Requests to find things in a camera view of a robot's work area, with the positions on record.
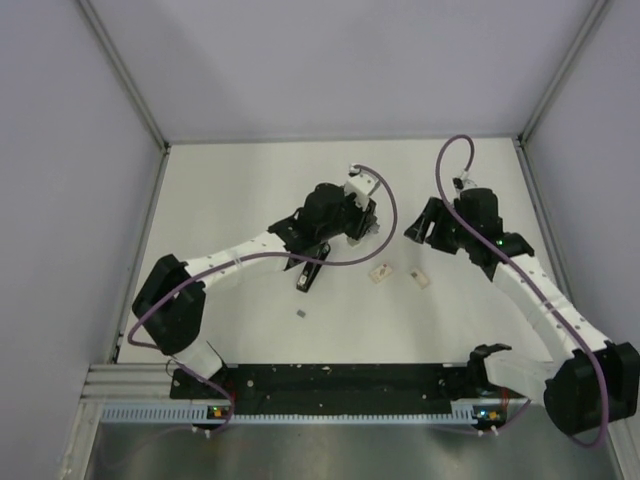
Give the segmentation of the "black stapler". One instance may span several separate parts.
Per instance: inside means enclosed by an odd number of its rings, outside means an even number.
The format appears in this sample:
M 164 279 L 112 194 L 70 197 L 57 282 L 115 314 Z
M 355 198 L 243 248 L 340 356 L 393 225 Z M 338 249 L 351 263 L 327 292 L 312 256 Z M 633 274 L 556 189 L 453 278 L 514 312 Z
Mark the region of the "black stapler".
M 307 261 L 298 277 L 296 289 L 302 293 L 307 293 L 313 285 L 321 267 L 331 252 L 331 246 L 328 243 L 322 244 L 313 255 L 310 256 L 311 261 Z

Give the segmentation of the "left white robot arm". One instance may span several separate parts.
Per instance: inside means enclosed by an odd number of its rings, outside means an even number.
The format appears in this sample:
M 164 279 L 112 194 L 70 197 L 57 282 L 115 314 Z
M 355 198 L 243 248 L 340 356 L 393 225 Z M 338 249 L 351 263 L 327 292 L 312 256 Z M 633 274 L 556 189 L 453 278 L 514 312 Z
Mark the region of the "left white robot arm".
M 327 264 L 331 239 L 360 241 L 377 223 L 372 198 L 379 183 L 365 174 L 342 185 L 320 183 L 302 207 L 233 248 L 191 260 L 168 254 L 156 261 L 132 312 L 153 347 L 209 379 L 223 361 L 202 336 L 207 296 L 259 275 L 303 267 L 296 288 L 307 292 Z

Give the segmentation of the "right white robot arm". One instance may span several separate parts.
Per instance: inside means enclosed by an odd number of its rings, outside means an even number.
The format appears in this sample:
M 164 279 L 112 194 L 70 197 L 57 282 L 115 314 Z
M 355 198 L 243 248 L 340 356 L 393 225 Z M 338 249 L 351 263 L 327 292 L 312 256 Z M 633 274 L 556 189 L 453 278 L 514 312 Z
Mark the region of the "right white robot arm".
M 505 231 L 492 190 L 465 189 L 451 206 L 430 198 L 404 235 L 447 254 L 465 251 L 549 353 L 549 361 L 537 361 L 505 344 L 479 346 L 468 361 L 468 377 L 478 388 L 505 387 L 543 405 L 569 436 L 635 415 L 638 351 L 591 325 L 550 279 L 525 238 Z

